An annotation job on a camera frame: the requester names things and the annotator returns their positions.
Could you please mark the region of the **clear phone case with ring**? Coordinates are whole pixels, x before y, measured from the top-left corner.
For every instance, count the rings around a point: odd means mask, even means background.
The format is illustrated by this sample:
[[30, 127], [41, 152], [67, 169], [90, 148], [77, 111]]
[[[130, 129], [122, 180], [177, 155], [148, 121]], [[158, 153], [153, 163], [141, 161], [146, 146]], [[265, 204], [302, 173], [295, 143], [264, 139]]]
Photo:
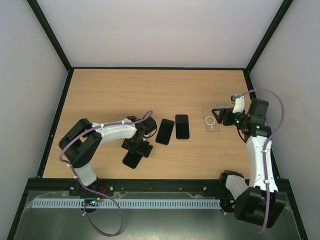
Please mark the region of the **clear phone case with ring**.
[[212, 113], [210, 107], [202, 108], [204, 127], [207, 133], [217, 133], [220, 131], [220, 125]]

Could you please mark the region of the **black phone case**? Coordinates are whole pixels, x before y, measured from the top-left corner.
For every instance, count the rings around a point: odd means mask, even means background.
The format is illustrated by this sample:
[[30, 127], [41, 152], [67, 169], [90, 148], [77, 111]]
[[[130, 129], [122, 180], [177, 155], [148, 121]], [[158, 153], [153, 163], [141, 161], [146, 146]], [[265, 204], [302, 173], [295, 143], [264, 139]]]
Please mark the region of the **black phone case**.
[[127, 152], [125, 157], [122, 160], [122, 163], [131, 169], [135, 169], [140, 163], [142, 156], [137, 153]]

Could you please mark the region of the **black smartphone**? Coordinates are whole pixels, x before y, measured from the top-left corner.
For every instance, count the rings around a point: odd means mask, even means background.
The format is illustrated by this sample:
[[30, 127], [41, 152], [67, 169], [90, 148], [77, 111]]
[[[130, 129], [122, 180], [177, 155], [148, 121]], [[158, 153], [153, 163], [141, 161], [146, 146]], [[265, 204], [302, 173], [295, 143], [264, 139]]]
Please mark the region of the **black smartphone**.
[[175, 132], [178, 140], [188, 140], [190, 138], [188, 115], [177, 114], [175, 116]]

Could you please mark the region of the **white phone case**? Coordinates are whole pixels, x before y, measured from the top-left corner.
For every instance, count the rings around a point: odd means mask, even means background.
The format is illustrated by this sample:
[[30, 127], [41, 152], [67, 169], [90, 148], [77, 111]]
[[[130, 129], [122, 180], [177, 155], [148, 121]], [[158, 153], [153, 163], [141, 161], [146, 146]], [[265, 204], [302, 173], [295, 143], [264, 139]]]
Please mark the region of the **white phone case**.
[[215, 109], [227, 109], [229, 107], [230, 106], [228, 102], [219, 102], [215, 104]]

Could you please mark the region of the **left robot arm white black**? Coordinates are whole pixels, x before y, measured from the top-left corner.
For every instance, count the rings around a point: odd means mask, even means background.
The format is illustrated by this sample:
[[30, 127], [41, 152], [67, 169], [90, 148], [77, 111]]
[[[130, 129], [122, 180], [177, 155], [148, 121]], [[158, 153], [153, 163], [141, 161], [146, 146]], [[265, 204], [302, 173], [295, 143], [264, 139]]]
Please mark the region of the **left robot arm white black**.
[[100, 145], [123, 139], [121, 147], [127, 150], [127, 154], [122, 163], [135, 169], [142, 158], [149, 157], [153, 146], [147, 139], [156, 129], [157, 123], [150, 116], [143, 119], [128, 116], [110, 123], [91, 123], [83, 118], [59, 141], [58, 146], [60, 155], [68, 159], [77, 178], [88, 187], [98, 179], [91, 159]]

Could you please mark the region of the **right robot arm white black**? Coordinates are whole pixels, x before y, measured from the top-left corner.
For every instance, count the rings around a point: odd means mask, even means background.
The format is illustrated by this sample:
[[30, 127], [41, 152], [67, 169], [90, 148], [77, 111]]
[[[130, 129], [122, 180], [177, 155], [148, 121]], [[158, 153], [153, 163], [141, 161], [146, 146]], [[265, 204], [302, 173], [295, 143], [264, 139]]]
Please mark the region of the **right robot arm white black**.
[[265, 124], [269, 103], [253, 98], [245, 111], [244, 96], [232, 95], [231, 102], [233, 107], [214, 108], [212, 114], [218, 124], [236, 127], [249, 153], [250, 177], [246, 183], [241, 173], [225, 170], [220, 175], [218, 191], [224, 196], [232, 195], [237, 220], [261, 226], [262, 233], [274, 225], [286, 205], [273, 174], [272, 130]]

